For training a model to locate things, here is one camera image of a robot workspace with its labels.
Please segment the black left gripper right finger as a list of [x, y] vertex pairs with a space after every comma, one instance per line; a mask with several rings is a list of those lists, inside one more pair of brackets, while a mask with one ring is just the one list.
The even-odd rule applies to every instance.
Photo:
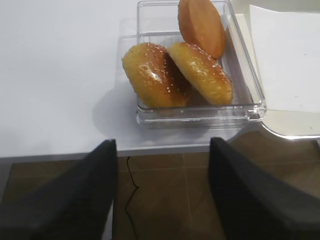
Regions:
[[318, 240], [320, 200], [274, 177], [219, 137], [208, 182], [228, 240]]

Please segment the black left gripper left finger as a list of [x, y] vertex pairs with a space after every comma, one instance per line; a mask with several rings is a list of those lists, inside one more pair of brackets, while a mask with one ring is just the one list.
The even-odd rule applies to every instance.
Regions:
[[116, 141], [25, 197], [1, 204], [2, 240], [101, 240], [118, 187]]

